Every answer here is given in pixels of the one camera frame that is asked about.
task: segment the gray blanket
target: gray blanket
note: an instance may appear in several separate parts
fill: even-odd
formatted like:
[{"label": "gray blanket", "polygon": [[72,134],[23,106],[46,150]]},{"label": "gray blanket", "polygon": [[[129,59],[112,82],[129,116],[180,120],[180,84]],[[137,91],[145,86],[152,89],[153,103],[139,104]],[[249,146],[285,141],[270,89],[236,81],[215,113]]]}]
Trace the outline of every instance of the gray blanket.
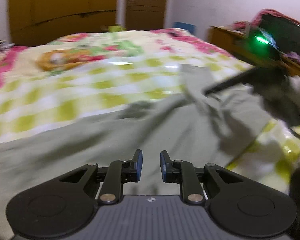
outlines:
[{"label": "gray blanket", "polygon": [[237,87],[214,98],[201,89],[213,83],[207,68],[183,65],[186,93],[158,102],[138,102],[123,111],[86,117],[39,135],[0,145],[0,239],[11,237],[5,206],[17,193],[88,162],[108,166],[143,151],[139,183],[125,194],[178,194],[178,185],[162,182],[159,155],[171,159],[227,165],[256,138],[270,116],[260,98]]}]

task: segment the wooden door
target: wooden door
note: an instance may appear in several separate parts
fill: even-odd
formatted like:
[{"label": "wooden door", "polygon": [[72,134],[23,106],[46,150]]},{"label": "wooden door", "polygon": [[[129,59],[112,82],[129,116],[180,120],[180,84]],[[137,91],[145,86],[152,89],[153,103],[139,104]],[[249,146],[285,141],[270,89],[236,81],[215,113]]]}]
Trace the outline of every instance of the wooden door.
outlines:
[{"label": "wooden door", "polygon": [[126,28],[155,30],[163,28],[166,0],[127,0]]}]

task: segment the wooden wardrobe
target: wooden wardrobe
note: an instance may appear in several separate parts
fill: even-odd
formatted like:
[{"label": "wooden wardrobe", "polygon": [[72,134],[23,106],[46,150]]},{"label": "wooden wardrobe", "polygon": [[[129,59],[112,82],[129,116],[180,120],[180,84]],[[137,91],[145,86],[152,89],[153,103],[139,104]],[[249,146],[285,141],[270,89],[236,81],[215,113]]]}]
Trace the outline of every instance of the wooden wardrobe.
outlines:
[{"label": "wooden wardrobe", "polygon": [[13,43],[46,44],[59,37],[100,32],[115,24],[116,0],[9,0]]}]

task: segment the metal screw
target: metal screw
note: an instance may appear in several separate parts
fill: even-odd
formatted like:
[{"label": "metal screw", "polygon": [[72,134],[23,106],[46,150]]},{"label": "metal screw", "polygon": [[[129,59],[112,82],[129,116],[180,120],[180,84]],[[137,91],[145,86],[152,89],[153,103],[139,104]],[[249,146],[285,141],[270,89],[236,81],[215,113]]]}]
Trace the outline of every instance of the metal screw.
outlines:
[{"label": "metal screw", "polygon": [[100,200],[103,202],[111,202],[115,200],[115,195],[106,193],[100,196]]},{"label": "metal screw", "polygon": [[191,194],[188,196],[188,200],[191,202],[200,202],[203,200],[203,196],[200,194]]}]

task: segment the blue object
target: blue object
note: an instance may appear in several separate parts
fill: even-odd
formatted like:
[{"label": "blue object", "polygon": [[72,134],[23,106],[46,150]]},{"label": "blue object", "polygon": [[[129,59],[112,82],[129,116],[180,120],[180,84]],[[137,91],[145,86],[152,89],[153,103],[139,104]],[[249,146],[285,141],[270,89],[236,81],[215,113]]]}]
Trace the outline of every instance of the blue object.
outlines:
[{"label": "blue object", "polygon": [[137,162],[137,180],[138,181],[140,181],[140,178],[141,178],[142,162],[143,162],[143,156],[142,156],[142,151],[140,151],[139,156],[138,156],[138,162]]},{"label": "blue object", "polygon": [[162,152],[160,153],[160,166],[161,166],[161,174],[162,174],[162,181],[166,182],[166,161],[163,157]]},{"label": "blue object", "polygon": [[195,32],[195,26],[192,24],[189,24],[189,23],[175,22],[173,27],[185,29],[185,30],[189,31],[192,35],[194,35],[194,32]]},{"label": "blue object", "polygon": [[261,28],[259,30],[261,31],[263,36],[266,38],[266,40],[272,45],[272,47],[274,47],[275,49],[278,49],[274,38],[269,33],[267,33],[266,31],[261,30]]}]

